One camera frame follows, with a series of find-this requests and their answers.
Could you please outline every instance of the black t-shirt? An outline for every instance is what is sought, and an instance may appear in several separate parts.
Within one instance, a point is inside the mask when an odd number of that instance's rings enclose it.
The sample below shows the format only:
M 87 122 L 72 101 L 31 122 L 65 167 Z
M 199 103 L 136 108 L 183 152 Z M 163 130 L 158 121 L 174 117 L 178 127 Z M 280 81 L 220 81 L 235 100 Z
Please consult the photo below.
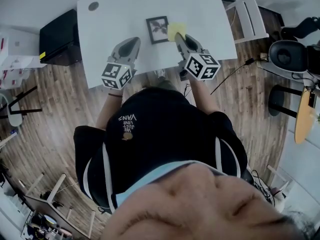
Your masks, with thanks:
M 84 191 L 84 171 L 92 159 L 87 169 L 90 192 L 95 189 L 92 199 L 101 206 L 108 205 L 103 142 L 116 195 L 166 163 L 196 160 L 216 168 L 216 137 L 220 140 L 223 172 L 237 175 L 236 156 L 243 174 L 247 155 L 224 113 L 207 115 L 177 91 L 145 89 L 122 105 L 109 120 L 106 131 L 89 126 L 75 129 L 75 163 L 80 187 Z

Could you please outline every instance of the yellow sponge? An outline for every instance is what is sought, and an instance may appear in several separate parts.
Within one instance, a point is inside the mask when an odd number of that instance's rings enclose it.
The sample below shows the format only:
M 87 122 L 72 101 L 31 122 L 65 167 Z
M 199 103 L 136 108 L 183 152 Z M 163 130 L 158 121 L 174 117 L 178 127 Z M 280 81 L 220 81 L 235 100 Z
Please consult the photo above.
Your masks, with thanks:
M 175 36 L 180 33 L 181 36 L 186 40 L 187 26 L 184 23 L 173 22 L 168 25 L 168 40 L 175 42 Z

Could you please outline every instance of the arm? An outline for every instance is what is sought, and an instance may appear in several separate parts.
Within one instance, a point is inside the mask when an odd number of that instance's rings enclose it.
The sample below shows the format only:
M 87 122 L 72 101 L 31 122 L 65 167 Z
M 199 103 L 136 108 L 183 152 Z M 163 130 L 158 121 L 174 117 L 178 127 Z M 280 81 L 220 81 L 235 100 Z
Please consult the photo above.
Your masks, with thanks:
M 121 108 L 124 90 L 111 89 L 101 109 L 95 127 L 106 130 L 109 119 Z
M 207 115 L 219 112 L 220 109 L 213 101 L 206 84 L 203 81 L 196 80 L 192 76 L 189 77 L 189 80 L 196 107 Z

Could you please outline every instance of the picture frame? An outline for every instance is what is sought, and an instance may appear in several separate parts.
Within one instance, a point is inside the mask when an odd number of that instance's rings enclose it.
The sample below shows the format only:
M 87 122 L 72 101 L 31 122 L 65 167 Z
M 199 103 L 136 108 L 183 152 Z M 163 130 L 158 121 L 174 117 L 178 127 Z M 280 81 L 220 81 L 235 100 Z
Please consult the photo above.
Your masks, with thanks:
M 167 16 L 160 16 L 154 18 L 147 18 L 146 25 L 148 28 L 151 44 L 159 44 L 168 42 L 168 18 Z

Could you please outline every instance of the black speaker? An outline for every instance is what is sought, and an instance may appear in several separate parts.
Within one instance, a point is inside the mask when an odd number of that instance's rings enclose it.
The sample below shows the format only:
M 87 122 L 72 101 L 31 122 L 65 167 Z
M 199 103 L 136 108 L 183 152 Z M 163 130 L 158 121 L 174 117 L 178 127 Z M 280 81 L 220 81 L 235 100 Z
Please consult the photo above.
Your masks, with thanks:
M 40 62 L 69 66 L 82 61 L 77 12 L 72 9 L 40 30 Z

